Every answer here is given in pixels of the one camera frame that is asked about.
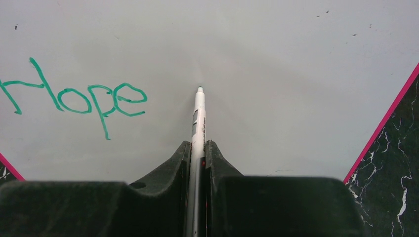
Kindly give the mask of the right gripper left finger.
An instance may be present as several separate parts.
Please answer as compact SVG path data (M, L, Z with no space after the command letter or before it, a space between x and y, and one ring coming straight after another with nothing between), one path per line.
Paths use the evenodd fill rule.
M12 181L0 188L3 237L182 237L191 144L124 182Z

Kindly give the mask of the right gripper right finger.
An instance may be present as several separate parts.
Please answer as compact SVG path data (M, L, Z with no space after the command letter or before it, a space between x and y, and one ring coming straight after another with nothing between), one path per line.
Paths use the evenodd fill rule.
M245 176L208 141L210 237L363 237L345 185L325 177Z

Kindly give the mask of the green capped whiteboard marker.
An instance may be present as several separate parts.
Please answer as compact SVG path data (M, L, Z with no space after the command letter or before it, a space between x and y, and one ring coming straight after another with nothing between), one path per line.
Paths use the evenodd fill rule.
M192 124L189 187L185 229L185 235L187 237L201 237L204 234L204 231L202 230L202 219L205 216L205 188L203 187L206 162L205 147L205 94L203 88L199 86L195 94Z

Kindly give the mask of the pink framed whiteboard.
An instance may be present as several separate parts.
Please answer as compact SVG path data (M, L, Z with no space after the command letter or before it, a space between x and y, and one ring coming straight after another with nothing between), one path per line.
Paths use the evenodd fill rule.
M191 138L252 175L343 179L419 62L416 0L3 0L0 152L132 182Z

